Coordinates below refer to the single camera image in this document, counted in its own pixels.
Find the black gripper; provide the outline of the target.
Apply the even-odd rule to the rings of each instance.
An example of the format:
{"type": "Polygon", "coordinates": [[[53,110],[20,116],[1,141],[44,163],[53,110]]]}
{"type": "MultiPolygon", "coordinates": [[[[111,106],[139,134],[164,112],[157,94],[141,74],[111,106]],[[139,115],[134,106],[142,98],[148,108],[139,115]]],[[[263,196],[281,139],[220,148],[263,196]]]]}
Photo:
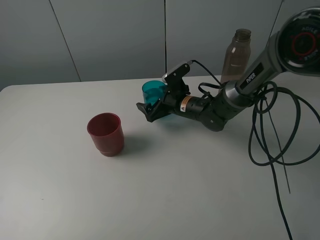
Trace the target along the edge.
{"type": "MultiPolygon", "coordinates": [[[[190,94],[189,86],[184,84],[182,87],[182,93],[184,95],[190,94]]],[[[136,103],[137,109],[141,111],[146,120],[150,123],[166,117],[170,114],[180,116],[180,103],[182,95],[174,95],[167,92],[164,98],[159,98],[154,104],[151,103],[136,103]]]]}

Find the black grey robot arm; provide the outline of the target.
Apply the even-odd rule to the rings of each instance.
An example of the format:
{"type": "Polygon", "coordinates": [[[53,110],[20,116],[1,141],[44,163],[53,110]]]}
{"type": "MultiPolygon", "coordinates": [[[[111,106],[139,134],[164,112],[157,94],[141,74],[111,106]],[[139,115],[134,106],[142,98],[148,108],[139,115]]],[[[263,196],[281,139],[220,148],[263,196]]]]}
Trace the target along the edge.
{"type": "Polygon", "coordinates": [[[216,96],[208,92],[203,97],[191,95],[183,77],[192,63],[185,61],[162,77],[164,95],[154,104],[138,102],[136,106],[150,123],[175,114],[199,121],[211,131],[222,131],[227,121],[253,105],[264,82],[284,72],[320,75],[320,9],[310,7],[289,18],[239,80],[209,84],[220,90],[216,96]]]}

